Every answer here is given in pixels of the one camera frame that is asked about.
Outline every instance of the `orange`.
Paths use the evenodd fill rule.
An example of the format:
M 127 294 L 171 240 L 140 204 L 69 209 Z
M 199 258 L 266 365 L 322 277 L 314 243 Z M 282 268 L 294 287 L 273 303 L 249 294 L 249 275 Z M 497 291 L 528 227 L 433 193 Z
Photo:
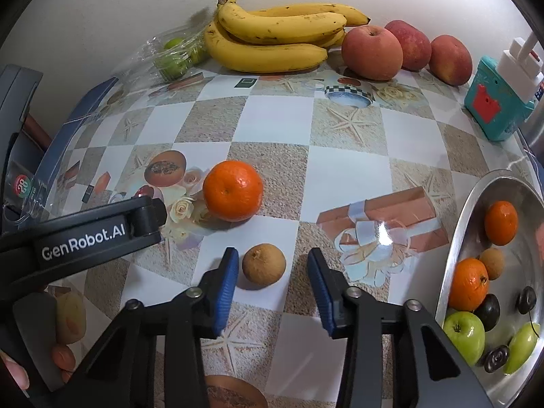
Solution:
M 225 221 L 244 221 L 260 208 L 263 181 L 249 164 L 223 161 L 211 169 L 202 192 L 211 214 Z
M 455 266 L 448 305 L 458 311 L 474 311 L 489 289 L 488 271 L 475 259 L 466 258 Z
M 497 201 L 485 214 L 485 234 L 495 245 L 507 245 L 517 232 L 517 212 L 508 201 Z

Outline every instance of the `teal container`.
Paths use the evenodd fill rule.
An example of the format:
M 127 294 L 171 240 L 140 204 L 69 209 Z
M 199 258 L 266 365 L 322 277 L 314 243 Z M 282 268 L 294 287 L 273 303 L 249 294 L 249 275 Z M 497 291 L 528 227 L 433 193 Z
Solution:
M 523 103 L 497 73 L 497 61 L 484 56 L 478 63 L 474 81 L 464 105 L 478 121 L 490 141 L 504 141 L 525 121 L 535 105 Z

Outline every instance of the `screw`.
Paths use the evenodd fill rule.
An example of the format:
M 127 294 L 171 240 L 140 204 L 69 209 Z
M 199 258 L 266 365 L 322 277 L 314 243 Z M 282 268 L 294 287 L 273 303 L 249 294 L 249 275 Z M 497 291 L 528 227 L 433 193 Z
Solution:
M 363 290 L 361 290 L 359 287 L 348 287 L 345 289 L 345 293 L 350 298 L 360 298 L 361 296 L 363 296 Z
M 138 299 L 129 299 L 126 304 L 124 304 L 124 307 L 127 310 L 135 310 L 136 308 L 139 308 L 141 305 L 143 305 Z
M 198 287 L 190 287 L 185 290 L 185 294 L 190 298 L 199 298 L 200 296 L 202 296 L 202 290 L 200 290 L 200 288 Z
M 412 311 L 421 310 L 421 302 L 419 302 L 417 299 L 408 299 L 405 304 Z

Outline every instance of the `banana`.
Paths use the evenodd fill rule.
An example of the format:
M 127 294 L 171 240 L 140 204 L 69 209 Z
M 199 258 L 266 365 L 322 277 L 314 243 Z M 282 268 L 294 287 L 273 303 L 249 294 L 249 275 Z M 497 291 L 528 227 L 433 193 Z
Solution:
M 327 51 L 314 45 L 240 44 L 229 36 L 217 19 L 204 31 L 204 44 L 214 59 L 239 72 L 290 72 L 315 67 L 327 59 Z
M 344 37 L 345 37 L 345 32 L 342 29 L 336 34 L 331 35 L 330 37 L 327 37 L 327 38 L 323 38 L 319 41 L 314 41 L 312 44 L 315 46 L 326 48 L 326 49 L 331 47 L 339 47 L 342 45 L 342 42 L 344 41 Z
M 312 43 L 341 31 L 343 15 L 316 13 L 297 17 L 259 17 L 228 0 L 218 12 L 219 23 L 236 38 L 254 45 Z
M 261 17 L 294 17 L 314 13 L 333 12 L 345 16 L 348 26 L 362 26 L 370 23 L 371 19 L 352 6 L 332 3 L 299 3 L 290 6 L 276 6 L 261 11 L 251 11 L 251 15 Z

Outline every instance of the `clear plastic wrap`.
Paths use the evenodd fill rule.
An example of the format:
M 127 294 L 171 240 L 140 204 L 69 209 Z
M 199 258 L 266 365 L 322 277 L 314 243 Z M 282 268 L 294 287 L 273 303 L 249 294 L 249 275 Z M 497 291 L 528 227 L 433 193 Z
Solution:
M 207 57 L 203 33 L 210 21 L 181 26 L 147 40 L 113 70 L 113 75 L 131 91 L 191 76 L 192 68 Z

